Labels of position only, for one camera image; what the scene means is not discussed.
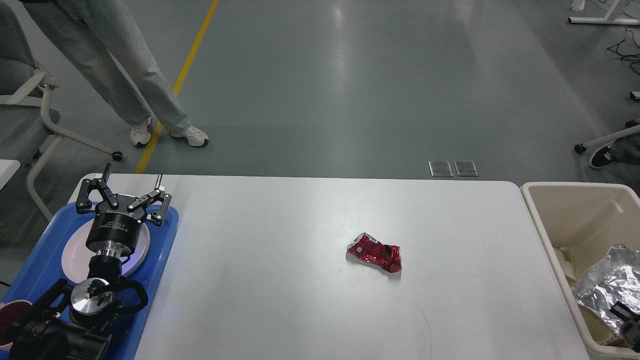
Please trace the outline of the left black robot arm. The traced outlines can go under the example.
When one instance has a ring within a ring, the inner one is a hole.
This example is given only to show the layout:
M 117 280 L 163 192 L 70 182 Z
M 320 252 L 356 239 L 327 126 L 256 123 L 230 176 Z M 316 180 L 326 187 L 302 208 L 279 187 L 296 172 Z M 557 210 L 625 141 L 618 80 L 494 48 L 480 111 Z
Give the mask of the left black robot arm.
M 135 196 L 84 178 L 1 301 L 3 360 L 132 360 L 178 231 L 158 175 Z

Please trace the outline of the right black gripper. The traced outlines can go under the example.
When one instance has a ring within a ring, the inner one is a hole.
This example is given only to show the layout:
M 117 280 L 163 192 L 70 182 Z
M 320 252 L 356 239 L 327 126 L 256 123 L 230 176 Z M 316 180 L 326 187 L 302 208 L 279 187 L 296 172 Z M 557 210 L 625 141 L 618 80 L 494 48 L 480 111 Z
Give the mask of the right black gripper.
M 640 315 L 633 317 L 633 310 L 621 301 L 616 301 L 609 311 L 622 321 L 620 334 L 628 344 L 629 349 L 635 353 L 640 353 Z

